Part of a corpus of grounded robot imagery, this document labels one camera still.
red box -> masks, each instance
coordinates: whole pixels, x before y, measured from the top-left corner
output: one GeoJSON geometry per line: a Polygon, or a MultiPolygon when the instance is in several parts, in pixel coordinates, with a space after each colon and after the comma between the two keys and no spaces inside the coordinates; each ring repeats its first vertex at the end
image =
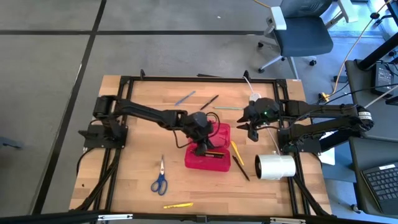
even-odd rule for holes
{"type": "MultiPolygon", "coordinates": [[[[213,123],[213,133],[218,129],[218,123],[213,123]]],[[[231,127],[229,124],[220,123],[220,129],[217,134],[210,138],[210,141],[216,149],[208,149],[209,152],[222,152],[225,155],[222,158],[196,156],[194,150],[197,145],[190,144],[185,153],[185,167],[192,169],[229,171],[231,167],[231,157],[229,156],[229,142],[231,139],[231,127]]]]}

wooden tabletop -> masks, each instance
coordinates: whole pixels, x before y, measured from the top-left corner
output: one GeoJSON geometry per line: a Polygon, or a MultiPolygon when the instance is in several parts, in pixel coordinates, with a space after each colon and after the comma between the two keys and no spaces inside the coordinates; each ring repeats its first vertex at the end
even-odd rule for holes
{"type": "MultiPolygon", "coordinates": [[[[100,95],[116,95],[120,76],[106,75],[100,95]]],[[[299,80],[287,80],[289,97],[305,100],[303,86],[299,80]]],[[[253,83],[255,92],[262,97],[274,98],[271,84],[253,83]]],[[[287,179],[258,180],[254,170],[256,154],[270,154],[275,146],[267,130],[259,131],[259,141],[252,142],[247,132],[236,129],[236,121],[243,111],[216,110],[214,106],[248,105],[251,94],[247,83],[210,82],[155,82],[135,81],[131,101],[158,110],[199,111],[210,98],[220,95],[203,111],[214,111],[222,123],[231,126],[231,139],[237,144],[245,163],[248,182],[238,166],[231,160],[229,172],[188,169],[184,165],[185,148],[175,146],[173,132],[157,124],[129,116],[126,147],[122,150],[117,180],[112,201],[112,212],[174,213],[207,215],[278,215],[291,216],[287,179]],[[182,97],[196,93],[179,106],[174,106],[182,97]],[[164,196],[153,193],[150,185],[158,178],[161,156],[164,154],[165,178],[169,186],[164,196]],[[164,205],[193,202],[190,208],[163,209],[164,205]]],[[[276,138],[275,130],[271,133],[276,138]]],[[[177,133],[179,144],[187,139],[177,133]]],[[[70,208],[79,206],[95,187],[100,176],[104,149],[94,149],[82,160],[76,179],[70,208]]],[[[301,153],[305,184],[322,208],[331,212],[319,160],[312,154],[301,153]]],[[[101,208],[104,207],[104,191],[101,208]]],[[[296,186],[299,210],[302,211],[300,191],[296,186]]]]}

black keyboard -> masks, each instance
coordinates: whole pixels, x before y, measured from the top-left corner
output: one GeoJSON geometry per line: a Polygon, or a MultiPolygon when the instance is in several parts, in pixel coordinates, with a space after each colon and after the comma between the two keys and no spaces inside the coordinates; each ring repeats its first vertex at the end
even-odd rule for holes
{"type": "Polygon", "coordinates": [[[362,171],[382,213],[398,215],[398,162],[362,171]]]}

yellow cable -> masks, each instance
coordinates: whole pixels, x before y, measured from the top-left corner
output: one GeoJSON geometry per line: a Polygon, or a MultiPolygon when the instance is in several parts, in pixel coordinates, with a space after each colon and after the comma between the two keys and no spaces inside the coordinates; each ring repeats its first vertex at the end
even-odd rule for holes
{"type": "MultiPolygon", "coordinates": [[[[377,11],[377,13],[379,13],[379,12],[381,11],[381,9],[382,9],[386,4],[388,4],[388,3],[391,2],[391,1],[392,1],[392,0],[388,0],[386,3],[384,3],[384,5],[380,7],[380,9],[377,11]]],[[[361,35],[359,35],[358,39],[356,40],[356,42],[354,43],[354,45],[353,45],[353,46],[351,47],[351,49],[349,50],[349,52],[348,52],[346,58],[344,58],[344,61],[343,61],[343,63],[341,64],[341,67],[340,67],[340,71],[338,72],[338,75],[337,75],[335,88],[333,89],[333,92],[332,92],[330,95],[335,94],[335,92],[336,92],[336,90],[337,90],[338,79],[339,79],[339,77],[340,77],[340,75],[341,75],[341,71],[343,71],[344,63],[347,61],[347,58],[348,58],[348,56],[350,55],[351,51],[353,51],[355,45],[359,42],[359,40],[361,39],[363,33],[364,33],[365,30],[368,28],[368,26],[370,25],[370,23],[372,23],[372,21],[373,21],[373,19],[371,19],[371,20],[368,22],[368,24],[366,25],[366,27],[363,29],[361,35]]]]}
{"type": "Polygon", "coordinates": [[[254,1],[257,2],[258,4],[264,6],[264,7],[271,8],[271,7],[269,7],[268,5],[266,5],[266,4],[262,3],[262,2],[259,2],[257,0],[254,0],[254,1]]]}

tape roll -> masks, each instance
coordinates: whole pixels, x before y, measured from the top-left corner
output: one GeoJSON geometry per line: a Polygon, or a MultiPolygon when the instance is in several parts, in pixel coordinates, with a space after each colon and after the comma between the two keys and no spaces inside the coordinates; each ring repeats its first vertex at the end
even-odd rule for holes
{"type": "Polygon", "coordinates": [[[282,177],[293,177],[296,173],[292,156],[256,155],[254,165],[258,179],[279,180],[282,177]]]}

